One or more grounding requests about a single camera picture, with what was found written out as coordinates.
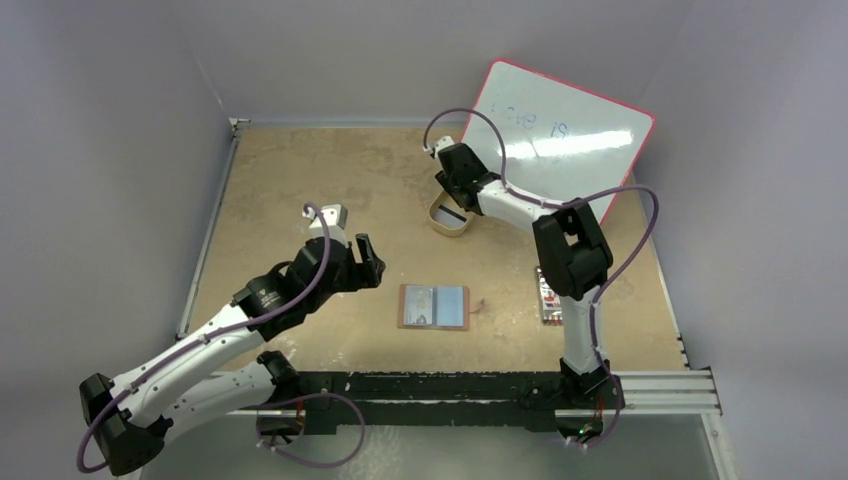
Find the pink leather card holder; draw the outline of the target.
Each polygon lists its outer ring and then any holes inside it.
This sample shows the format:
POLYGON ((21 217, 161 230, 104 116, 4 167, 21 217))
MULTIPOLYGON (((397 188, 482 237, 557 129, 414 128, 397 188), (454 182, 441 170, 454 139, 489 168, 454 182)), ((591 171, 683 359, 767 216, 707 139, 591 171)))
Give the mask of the pink leather card holder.
POLYGON ((435 289, 435 325, 434 326, 405 326, 404 293, 409 285, 402 284, 399 289, 399 304, 397 327, 399 329, 467 331, 473 314, 480 313, 486 306, 484 298, 473 299, 467 286, 451 285, 420 285, 435 289))

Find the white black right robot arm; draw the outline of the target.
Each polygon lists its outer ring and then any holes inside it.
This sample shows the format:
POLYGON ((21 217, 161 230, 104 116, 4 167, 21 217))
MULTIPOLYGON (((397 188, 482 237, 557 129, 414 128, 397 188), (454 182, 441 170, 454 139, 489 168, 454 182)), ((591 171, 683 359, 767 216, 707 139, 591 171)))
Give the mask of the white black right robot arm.
POLYGON ((580 197, 546 200, 514 187, 489 170, 468 145, 449 136, 424 151, 440 163, 435 179, 462 210, 533 235, 543 279, 560 298, 565 337, 561 392, 573 406, 588 405, 609 378, 595 326, 600 309, 592 303, 613 263, 591 206, 580 197))

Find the white VIP credit card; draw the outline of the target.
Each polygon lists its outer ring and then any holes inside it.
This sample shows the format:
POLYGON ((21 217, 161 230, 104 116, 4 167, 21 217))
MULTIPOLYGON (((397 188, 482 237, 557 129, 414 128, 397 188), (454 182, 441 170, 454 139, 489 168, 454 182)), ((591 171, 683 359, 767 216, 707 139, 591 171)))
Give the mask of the white VIP credit card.
POLYGON ((404 293, 405 326, 435 325, 435 289, 433 287, 409 285, 404 293))

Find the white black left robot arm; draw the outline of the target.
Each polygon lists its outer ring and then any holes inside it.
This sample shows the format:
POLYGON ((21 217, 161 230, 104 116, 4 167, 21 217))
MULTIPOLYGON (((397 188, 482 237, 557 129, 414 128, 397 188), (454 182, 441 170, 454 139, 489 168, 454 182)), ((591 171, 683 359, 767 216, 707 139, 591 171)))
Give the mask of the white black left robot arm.
POLYGON ((146 363, 114 378, 95 373, 79 386, 86 431, 76 452, 84 474, 115 477, 153 460, 180 435, 243 407, 305 407, 343 396, 309 391, 279 351, 236 372, 231 359, 301 325, 333 295, 373 289, 385 263, 368 235, 318 234, 291 261, 249 280, 202 327, 146 363))

